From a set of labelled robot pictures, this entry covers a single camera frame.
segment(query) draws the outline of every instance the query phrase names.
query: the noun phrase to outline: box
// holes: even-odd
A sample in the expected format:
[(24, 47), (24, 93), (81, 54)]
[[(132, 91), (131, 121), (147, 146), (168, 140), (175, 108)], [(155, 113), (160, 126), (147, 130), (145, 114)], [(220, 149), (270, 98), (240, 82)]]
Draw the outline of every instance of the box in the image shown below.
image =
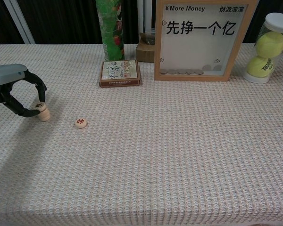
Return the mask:
[(136, 47), (136, 60), (154, 63), (155, 45), (147, 45), (142, 39)]
[(102, 63), (100, 87), (139, 86), (140, 84), (140, 69), (136, 60)]

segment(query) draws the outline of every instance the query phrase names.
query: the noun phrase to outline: yellow tennis ball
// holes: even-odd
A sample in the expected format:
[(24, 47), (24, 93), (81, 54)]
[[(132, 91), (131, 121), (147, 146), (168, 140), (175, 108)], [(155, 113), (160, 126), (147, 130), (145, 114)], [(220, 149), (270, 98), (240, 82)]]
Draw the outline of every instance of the yellow tennis ball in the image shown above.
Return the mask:
[(283, 35), (278, 32), (268, 32), (262, 35), (257, 43), (256, 50), (259, 56), (273, 58), (283, 52)]
[(274, 64), (272, 59), (260, 56), (252, 58), (247, 65), (248, 74), (258, 78), (265, 78), (273, 71), (273, 69)]

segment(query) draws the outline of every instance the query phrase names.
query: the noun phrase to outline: clear plastic container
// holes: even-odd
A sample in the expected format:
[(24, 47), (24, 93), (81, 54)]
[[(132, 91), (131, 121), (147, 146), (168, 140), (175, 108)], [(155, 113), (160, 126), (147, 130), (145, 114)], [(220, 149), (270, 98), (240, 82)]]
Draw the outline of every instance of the clear plastic container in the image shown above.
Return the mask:
[(148, 45), (155, 45), (155, 28), (145, 32)]
[(257, 38), (243, 77), (253, 83), (269, 81), (283, 53), (283, 14), (270, 13)]

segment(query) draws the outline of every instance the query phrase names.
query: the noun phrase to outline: picture frame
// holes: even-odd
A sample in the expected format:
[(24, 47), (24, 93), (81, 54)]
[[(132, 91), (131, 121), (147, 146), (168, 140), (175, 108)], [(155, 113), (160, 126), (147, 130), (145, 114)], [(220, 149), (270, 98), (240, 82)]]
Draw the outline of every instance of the picture frame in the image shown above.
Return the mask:
[(228, 81), (257, 4), (158, 0), (154, 80)]

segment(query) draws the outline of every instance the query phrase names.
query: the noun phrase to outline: black curtain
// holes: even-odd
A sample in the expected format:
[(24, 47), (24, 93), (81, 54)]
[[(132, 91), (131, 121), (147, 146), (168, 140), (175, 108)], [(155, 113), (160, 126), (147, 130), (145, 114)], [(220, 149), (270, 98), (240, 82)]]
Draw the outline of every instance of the black curtain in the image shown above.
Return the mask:
[(260, 0), (243, 42), (255, 42), (269, 13), (283, 13), (283, 0)]
[(23, 44), (18, 29), (4, 2), (0, 0), (0, 44)]
[[(37, 44), (101, 43), (95, 0), (17, 0)], [(137, 0), (121, 0), (125, 43), (137, 43)], [(156, 0), (152, 0), (155, 27)], [(268, 13), (283, 13), (283, 0), (260, 0), (244, 42), (255, 42)], [(0, 44), (23, 40), (0, 0)]]
[[(102, 43), (95, 0), (18, 0), (37, 44)], [(138, 42), (137, 0), (122, 0), (125, 43)]]

